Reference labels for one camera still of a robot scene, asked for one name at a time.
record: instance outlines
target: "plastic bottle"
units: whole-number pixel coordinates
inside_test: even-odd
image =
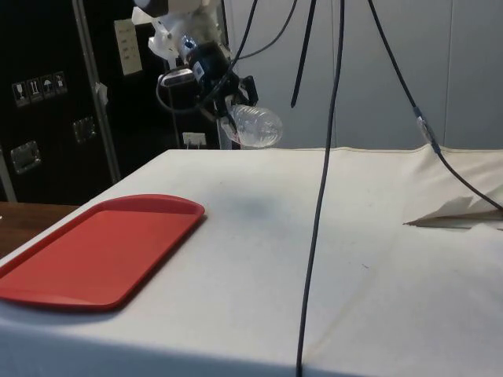
[[[224,130],[230,139],[243,146],[266,148],[278,143],[283,136],[283,122],[267,108],[239,104],[232,107],[230,114],[236,122],[237,135],[229,135],[227,127]]]

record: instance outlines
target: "red tray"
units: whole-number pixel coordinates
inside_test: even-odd
[[[121,306],[204,214],[173,196],[94,206],[0,268],[0,298],[105,311]]]

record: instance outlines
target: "wall outlet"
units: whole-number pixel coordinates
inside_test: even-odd
[[[206,146],[206,134],[199,134],[195,132],[184,132],[183,144],[188,147],[205,147]]]

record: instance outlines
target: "black cable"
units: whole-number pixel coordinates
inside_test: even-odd
[[[248,22],[246,24],[246,28],[244,29],[244,35],[243,35],[243,40],[241,41],[241,44],[239,46],[239,49],[236,53],[236,56],[230,63],[229,68],[227,69],[227,72],[224,74],[224,76],[220,79],[218,84],[213,88],[213,90],[196,106],[192,108],[172,108],[168,105],[166,105],[163,102],[163,99],[160,97],[160,79],[157,81],[157,86],[156,86],[156,97],[157,100],[159,101],[161,107],[166,110],[167,112],[172,112],[175,115],[188,115],[188,114],[193,114],[194,112],[200,111],[202,108],[205,108],[210,102],[212,102],[215,97],[217,96],[218,92],[223,88],[223,86],[227,83],[227,80],[233,73],[233,69],[237,64],[237,61],[239,60],[241,53],[243,52],[244,45],[246,44],[246,40],[248,39],[248,34],[250,34],[250,28],[252,27],[252,21],[253,21],[253,16],[255,15],[255,9],[257,7],[257,2],[259,0],[253,0],[253,4],[251,5],[250,9],[250,15],[248,16]]]
[[[321,175],[320,192],[318,194],[318,202],[316,204],[316,213],[314,215],[313,238],[311,240],[309,262],[307,264],[306,285],[304,287],[302,315],[300,317],[299,345],[297,348],[297,363],[296,363],[297,377],[302,377],[303,374],[302,359],[304,349],[304,335],[306,332],[307,302],[309,301],[309,290],[311,285],[311,277],[313,274],[314,255],[316,253],[316,243],[318,241],[318,230],[320,225],[321,208],[323,205],[323,195],[325,194],[325,186],[327,182],[327,175],[329,172],[330,148],[332,147],[332,131],[336,128],[336,122],[335,122],[336,99],[337,99],[337,93],[339,91],[340,71],[343,59],[344,11],[345,11],[344,9],[345,9],[345,1],[340,0],[339,46],[337,48],[336,77],[334,79],[332,89],[332,99],[330,101],[329,124],[327,126],[328,127],[327,138],[325,142],[325,161],[323,164],[323,174]]]
[[[309,16],[307,17],[306,34],[304,35],[302,53],[300,54],[299,69],[297,71],[296,86],[293,90],[292,103],[290,104],[292,108],[296,106],[297,98],[299,97],[300,83],[302,82],[302,76],[304,73],[304,64],[306,63],[307,47],[309,47],[309,40],[311,37],[311,29],[313,27],[315,10],[316,10],[316,0],[311,0],[311,5],[309,8]]]
[[[410,105],[415,108],[416,101],[413,99],[412,94],[410,93],[409,87],[406,84],[406,81],[403,79],[402,73],[400,72],[400,68],[395,59],[395,55],[393,55],[393,51],[391,51],[391,47],[387,42],[386,35],[384,34],[383,27],[380,24],[379,17],[377,16],[376,7],[372,0],[369,0],[370,10],[372,11],[372,15],[374,17],[374,21],[376,21],[377,30],[379,31],[380,38],[383,40],[384,47],[386,47],[387,55],[390,57],[391,63],[393,64],[393,68],[395,69],[396,75],[398,76],[398,80],[402,84],[403,90],[406,92],[407,98],[409,98]]]
[[[297,2],[298,0],[294,0],[293,1],[293,4],[292,4],[292,8],[290,9],[290,13],[288,14],[288,17],[285,21],[285,24],[283,25],[283,27],[281,28],[280,32],[278,35],[276,35],[276,38],[273,39],[271,42],[269,42],[268,44],[266,44],[263,48],[261,49],[257,49],[255,52],[253,53],[248,53],[246,55],[244,55],[243,57],[240,57],[240,60],[243,60],[243,59],[248,59],[249,57],[254,57],[255,55],[258,55],[262,52],[264,52],[265,50],[269,49],[274,43],[276,43],[280,38],[281,36],[283,35],[283,33],[285,33],[285,30],[286,28],[288,27],[288,25],[290,24],[290,20],[292,19],[292,16],[293,16],[293,13],[296,11],[296,7],[297,7]]]
[[[380,24],[379,16],[377,16],[376,7],[373,4],[373,0],[368,0],[368,2],[369,2],[370,10],[372,11],[373,19],[376,22],[377,30],[379,31],[380,37],[383,40],[384,47],[386,47],[387,55],[390,57],[391,63],[393,64],[393,68],[395,69],[396,75],[398,76],[398,80],[400,80],[400,83],[402,84],[402,88],[405,91],[407,98],[409,98],[409,102],[410,102],[410,105],[413,107],[414,114],[422,122],[422,128],[428,136],[428,139],[431,144],[431,147],[433,148],[433,151],[439,157],[440,161],[446,167],[446,169],[459,182],[461,182],[464,186],[466,186],[470,191],[472,191],[474,194],[476,194],[479,198],[485,200],[490,205],[492,205],[493,207],[495,207],[499,211],[503,212],[503,206],[501,204],[496,203],[490,197],[482,194],[479,190],[477,190],[475,187],[470,185],[461,175],[459,175],[458,172],[456,172],[456,170],[447,162],[446,158],[443,156],[442,149],[440,148],[439,143],[435,139],[435,135],[433,134],[433,131],[431,130],[429,125],[426,123],[426,121],[422,118],[420,109],[416,106],[416,102],[414,101],[412,94],[410,93],[409,88],[407,87],[407,84],[406,84],[405,80],[403,79],[402,73],[400,72],[400,68],[398,67],[395,56],[393,55],[393,52],[391,51],[391,47],[387,42],[386,35],[384,34],[384,31],[383,31],[383,27]]]
[[[475,187],[470,185],[461,175],[459,175],[459,173],[456,172],[456,170],[446,161],[446,158],[443,156],[442,152],[437,152],[436,154],[439,157],[440,161],[442,161],[443,165],[447,168],[447,170],[450,171],[450,173],[454,177],[456,177],[463,185],[465,185],[470,190],[472,190],[472,192],[474,192],[478,197],[480,197],[481,199],[484,199],[489,204],[491,204],[493,207],[496,207],[498,210],[503,212],[503,207],[500,204],[496,203],[489,196],[482,194],[479,190],[477,190]]]

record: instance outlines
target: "wooden table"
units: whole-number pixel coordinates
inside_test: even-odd
[[[4,203],[0,202],[0,258],[16,250],[19,246],[78,207],[48,204]]]

